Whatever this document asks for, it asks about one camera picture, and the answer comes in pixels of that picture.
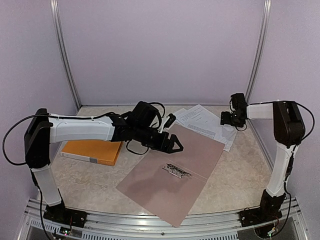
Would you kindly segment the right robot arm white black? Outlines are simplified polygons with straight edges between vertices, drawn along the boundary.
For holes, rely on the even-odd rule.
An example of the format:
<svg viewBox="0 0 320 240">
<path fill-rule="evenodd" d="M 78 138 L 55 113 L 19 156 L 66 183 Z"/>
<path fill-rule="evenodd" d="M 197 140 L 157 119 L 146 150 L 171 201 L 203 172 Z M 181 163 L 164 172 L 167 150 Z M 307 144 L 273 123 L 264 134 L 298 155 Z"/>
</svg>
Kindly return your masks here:
<svg viewBox="0 0 320 240">
<path fill-rule="evenodd" d="M 272 120 L 276 156 L 269 183 L 265 189 L 272 198 L 285 194 L 293 160 L 306 134 L 306 127 L 295 101 L 238 103 L 233 110 L 220 114 L 220 124 L 243 128 L 247 120 Z"/>
</svg>

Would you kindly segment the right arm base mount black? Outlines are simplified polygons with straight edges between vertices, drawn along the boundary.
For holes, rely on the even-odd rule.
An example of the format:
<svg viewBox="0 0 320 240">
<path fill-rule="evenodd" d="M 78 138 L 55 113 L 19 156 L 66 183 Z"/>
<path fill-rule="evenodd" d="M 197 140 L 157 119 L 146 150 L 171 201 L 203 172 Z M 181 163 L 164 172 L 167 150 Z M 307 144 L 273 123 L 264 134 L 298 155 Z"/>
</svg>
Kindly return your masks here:
<svg viewBox="0 0 320 240">
<path fill-rule="evenodd" d="M 283 215 L 280 210 L 286 194 L 271 196 L 263 191 L 259 207 L 245 208 L 238 213 L 241 226 L 248 227 L 280 219 Z"/>
</svg>

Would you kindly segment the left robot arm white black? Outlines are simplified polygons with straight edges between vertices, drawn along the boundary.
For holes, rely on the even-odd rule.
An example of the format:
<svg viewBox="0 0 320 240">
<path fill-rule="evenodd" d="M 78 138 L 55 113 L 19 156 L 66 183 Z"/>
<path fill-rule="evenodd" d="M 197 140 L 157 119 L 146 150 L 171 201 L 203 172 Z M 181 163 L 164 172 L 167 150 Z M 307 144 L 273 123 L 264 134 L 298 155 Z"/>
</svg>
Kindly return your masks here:
<svg viewBox="0 0 320 240">
<path fill-rule="evenodd" d="M 178 137 L 164 131 L 174 121 L 173 114 L 163 118 L 157 108 L 145 102 L 139 102 L 132 111 L 123 114 L 108 112 L 91 117 L 50 115 L 45 108 L 40 108 L 24 134 L 24 152 L 33 181 L 51 207 L 50 214 L 61 223 L 70 218 L 70 211 L 63 206 L 51 169 L 50 144 L 82 140 L 134 140 L 147 149 L 166 154 L 179 153 L 184 147 Z"/>
</svg>

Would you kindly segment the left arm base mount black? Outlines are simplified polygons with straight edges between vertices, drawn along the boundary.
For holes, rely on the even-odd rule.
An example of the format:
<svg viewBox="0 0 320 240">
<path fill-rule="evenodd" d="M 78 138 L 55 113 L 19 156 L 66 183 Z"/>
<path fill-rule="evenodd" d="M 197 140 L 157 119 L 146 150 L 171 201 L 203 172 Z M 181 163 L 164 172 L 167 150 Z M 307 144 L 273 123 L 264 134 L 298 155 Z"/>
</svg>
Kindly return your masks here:
<svg viewBox="0 0 320 240">
<path fill-rule="evenodd" d="M 87 215 L 85 211 L 67 208 L 61 203 L 55 206 L 46 206 L 43 218 L 71 227 L 84 228 Z"/>
</svg>

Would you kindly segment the white printed paper stack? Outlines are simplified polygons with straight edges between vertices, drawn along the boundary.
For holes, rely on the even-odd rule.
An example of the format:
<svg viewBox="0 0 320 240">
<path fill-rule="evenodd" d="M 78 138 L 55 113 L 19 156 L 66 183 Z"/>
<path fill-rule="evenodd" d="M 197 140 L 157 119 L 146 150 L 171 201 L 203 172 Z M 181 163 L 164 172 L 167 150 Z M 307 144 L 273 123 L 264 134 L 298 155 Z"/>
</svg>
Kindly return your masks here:
<svg viewBox="0 0 320 240">
<path fill-rule="evenodd" d="M 194 122 L 182 126 L 224 144 L 224 151 L 229 152 L 236 138 L 236 128 L 221 125 L 221 119 L 200 104 L 193 106 L 191 109 L 191 117 Z"/>
</svg>

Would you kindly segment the pink file folder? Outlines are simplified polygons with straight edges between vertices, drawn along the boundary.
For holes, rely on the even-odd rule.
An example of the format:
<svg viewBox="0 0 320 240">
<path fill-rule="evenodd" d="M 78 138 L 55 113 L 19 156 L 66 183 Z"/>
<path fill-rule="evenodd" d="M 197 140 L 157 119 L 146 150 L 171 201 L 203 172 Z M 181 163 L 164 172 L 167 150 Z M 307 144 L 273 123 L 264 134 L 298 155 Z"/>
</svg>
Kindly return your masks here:
<svg viewBox="0 0 320 240">
<path fill-rule="evenodd" d="M 117 185 L 117 190 L 168 224 L 179 227 L 202 192 L 225 145 L 175 124 L 169 130 L 182 152 L 149 151 Z M 162 169 L 172 164 L 190 174 L 178 178 Z"/>
</svg>

